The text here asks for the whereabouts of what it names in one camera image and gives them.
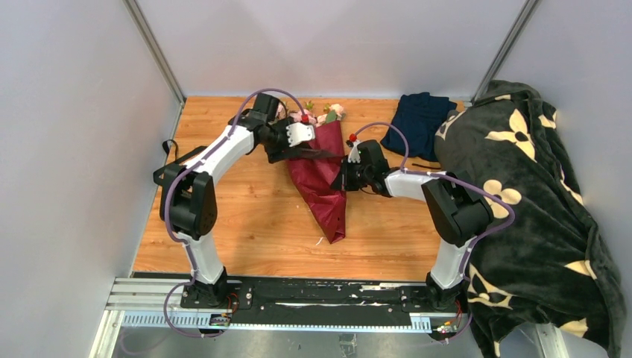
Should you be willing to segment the black printed ribbon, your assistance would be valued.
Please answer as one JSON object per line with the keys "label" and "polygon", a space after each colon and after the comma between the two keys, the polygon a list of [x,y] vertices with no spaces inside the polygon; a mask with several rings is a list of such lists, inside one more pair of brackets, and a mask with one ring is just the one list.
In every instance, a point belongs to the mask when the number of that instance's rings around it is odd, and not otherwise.
{"label": "black printed ribbon", "polygon": [[[297,159],[291,160],[324,160],[341,157],[328,149],[316,149],[304,142],[306,149]],[[153,173],[153,182],[165,189],[169,188],[172,181],[183,171],[190,169],[193,175],[207,173],[214,182],[221,179],[224,174],[242,157],[250,154],[259,143],[253,137],[226,139],[219,138],[210,146],[198,146],[189,153],[175,161],[157,169]]]}

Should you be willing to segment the maroon wrapping paper sheet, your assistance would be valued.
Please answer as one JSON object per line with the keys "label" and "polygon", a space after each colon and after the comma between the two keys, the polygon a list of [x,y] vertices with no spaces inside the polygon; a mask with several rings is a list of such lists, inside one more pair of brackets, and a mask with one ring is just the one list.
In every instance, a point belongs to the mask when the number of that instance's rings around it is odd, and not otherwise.
{"label": "maroon wrapping paper sheet", "polygon": [[341,122],[334,121],[315,128],[315,139],[309,142],[309,146],[325,151],[329,156],[288,160],[288,173],[323,235],[333,244],[346,236],[347,194],[331,187],[345,156]]}

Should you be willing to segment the pink fake flower bunch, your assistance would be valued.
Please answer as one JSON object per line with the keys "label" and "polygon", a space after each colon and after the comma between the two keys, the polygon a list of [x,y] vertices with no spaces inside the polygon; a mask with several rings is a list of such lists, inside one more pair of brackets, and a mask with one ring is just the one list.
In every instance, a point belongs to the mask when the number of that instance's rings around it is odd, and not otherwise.
{"label": "pink fake flower bunch", "polygon": [[303,114],[307,115],[307,123],[320,127],[335,121],[342,121],[346,117],[346,110],[340,104],[326,104],[320,113],[313,113],[315,104],[312,101],[304,102],[303,109],[289,110],[286,102],[278,105],[274,121],[289,119],[292,122],[304,122]]}

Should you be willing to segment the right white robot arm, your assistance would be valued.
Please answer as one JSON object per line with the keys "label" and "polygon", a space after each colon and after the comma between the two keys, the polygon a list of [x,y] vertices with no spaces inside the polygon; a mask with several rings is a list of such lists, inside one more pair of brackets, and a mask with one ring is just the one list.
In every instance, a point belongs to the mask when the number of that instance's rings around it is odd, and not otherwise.
{"label": "right white robot arm", "polygon": [[380,144],[372,139],[347,140],[350,152],[332,188],[345,192],[369,189],[386,198],[409,198],[426,203],[435,230],[440,236],[437,259],[426,275],[424,299],[435,311],[453,305],[464,280],[468,246],[493,221],[490,205],[464,172],[415,174],[390,167]]}

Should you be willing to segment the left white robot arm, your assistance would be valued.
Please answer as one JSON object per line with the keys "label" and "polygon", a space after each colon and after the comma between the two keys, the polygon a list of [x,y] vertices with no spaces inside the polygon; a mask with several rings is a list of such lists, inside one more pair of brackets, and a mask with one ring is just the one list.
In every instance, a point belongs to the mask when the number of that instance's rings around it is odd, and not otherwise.
{"label": "left white robot arm", "polygon": [[160,217],[170,238],[183,246],[191,266],[190,279],[180,287],[186,298],[204,308],[224,307],[235,297],[212,237],[218,218],[217,183],[258,145],[275,153],[296,154],[315,139],[306,108],[293,95],[289,98],[297,105],[299,119],[276,119],[282,101],[275,93],[276,89],[265,88],[250,94],[213,143],[154,172],[154,182],[162,189]]}

